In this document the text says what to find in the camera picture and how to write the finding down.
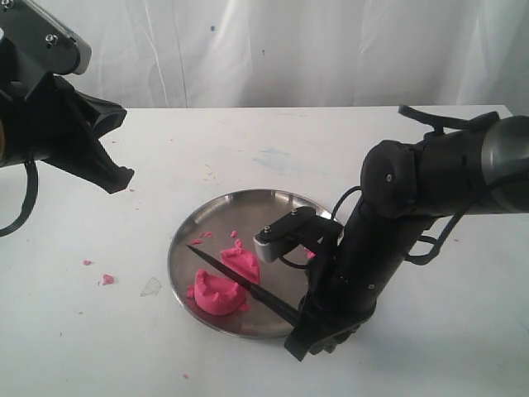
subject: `metal plate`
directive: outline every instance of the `metal plate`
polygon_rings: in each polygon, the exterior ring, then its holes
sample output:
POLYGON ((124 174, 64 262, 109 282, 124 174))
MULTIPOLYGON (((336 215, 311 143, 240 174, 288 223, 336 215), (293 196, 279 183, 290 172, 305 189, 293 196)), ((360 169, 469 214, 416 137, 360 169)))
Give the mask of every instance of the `metal plate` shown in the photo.
MULTIPOLYGON (((307 198, 265 189, 227 194, 213 199, 192 213, 174 235, 169 249, 169 277, 180 303, 202 323, 234 336, 264 338, 288 335, 292 327, 249 294, 249 311, 221 317, 203 312, 197 307, 194 299, 187 299, 186 289, 193 284, 198 269, 204 269, 214 275, 221 274, 185 245, 199 238, 201 232, 212 232, 213 237, 202 238, 203 243, 198 248, 220 259, 221 250, 234 246, 234 239, 230 238, 230 234, 231 231, 237 230, 243 247, 254 252, 253 237, 259 230, 301 206, 314 207, 318 215, 331 217, 327 210, 307 198)), ((300 264, 307 261, 307 254, 300 246, 286 257, 300 264)), ((290 268, 280 261, 260 261, 260 278, 261 286, 294 308, 307 292, 307 277, 303 270, 290 268)))

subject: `cable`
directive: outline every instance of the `cable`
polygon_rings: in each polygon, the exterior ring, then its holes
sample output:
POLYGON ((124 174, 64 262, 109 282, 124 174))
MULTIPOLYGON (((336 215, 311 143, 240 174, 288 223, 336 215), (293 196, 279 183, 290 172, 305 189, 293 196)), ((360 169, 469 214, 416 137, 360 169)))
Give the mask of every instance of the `cable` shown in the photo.
POLYGON ((24 166, 26 167, 27 185, 26 197, 22 203, 20 215, 11 225, 0 229, 0 237, 5 237, 19 229, 30 217, 31 211, 35 207, 36 196, 39 193, 39 174, 34 160, 26 161, 24 166))
POLYGON ((340 209, 341 205, 344 203, 344 201, 351 196, 354 192, 357 192, 359 190, 362 190, 360 186, 355 186, 354 188, 350 188, 347 190, 343 195, 340 197, 334 208, 332 209, 331 213, 331 220, 336 218, 336 214, 338 213, 338 210, 340 209))
POLYGON ((482 189, 480 192, 478 192, 473 198, 469 200, 467 204, 465 204, 463 207, 461 207, 460 210, 458 210, 454 216, 448 221, 446 226, 441 231, 441 234, 437 239, 434 239, 433 237, 428 236, 421 236, 419 238, 419 241, 423 242, 430 242, 433 244, 433 247, 431 248, 430 252, 428 252, 426 255, 417 255, 417 256, 411 256, 409 254, 406 254, 404 257, 405 261, 412 262, 415 265, 427 265, 432 259, 434 259, 436 256, 439 255, 439 252, 441 252, 441 248, 443 247, 443 244, 445 243, 446 239, 454 230, 455 225, 461 220, 461 218, 469 211, 469 209, 479 200, 481 199, 485 194, 489 194, 493 190, 504 186, 505 184, 512 184, 515 182, 521 182, 523 180, 528 180, 529 174, 527 171, 509 175, 503 178, 499 178, 492 182, 489 186, 486 186, 484 189, 482 189))
POLYGON ((289 261, 284 256, 280 256, 279 260, 282 261, 286 266, 293 267, 294 269, 305 270, 308 268, 308 265, 299 265, 297 263, 289 261))

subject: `white curtain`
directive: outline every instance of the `white curtain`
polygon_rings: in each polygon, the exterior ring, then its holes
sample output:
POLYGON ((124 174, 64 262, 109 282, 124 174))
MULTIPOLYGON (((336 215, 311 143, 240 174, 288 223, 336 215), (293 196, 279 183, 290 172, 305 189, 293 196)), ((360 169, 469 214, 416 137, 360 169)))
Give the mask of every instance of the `white curtain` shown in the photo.
POLYGON ((529 0, 37 0, 129 108, 506 104, 529 113, 529 0))

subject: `white table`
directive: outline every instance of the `white table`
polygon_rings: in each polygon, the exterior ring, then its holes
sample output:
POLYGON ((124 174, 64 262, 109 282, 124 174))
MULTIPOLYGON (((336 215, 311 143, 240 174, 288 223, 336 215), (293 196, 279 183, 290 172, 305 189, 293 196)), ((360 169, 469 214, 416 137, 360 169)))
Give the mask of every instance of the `white table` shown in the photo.
MULTIPOLYGON (((109 196, 39 164, 33 215, 0 239, 0 395, 529 395, 529 215, 465 218, 430 265, 403 264, 355 336, 301 364, 281 341, 205 327, 171 290, 169 242, 198 205, 266 187, 331 208, 372 146, 426 131, 393 107, 132 109, 102 141, 136 170, 134 192, 109 196), (117 283, 99 286, 103 273, 117 283), (151 277, 161 291, 142 298, 151 277)), ((0 224, 25 182, 21 166, 0 170, 0 224)))

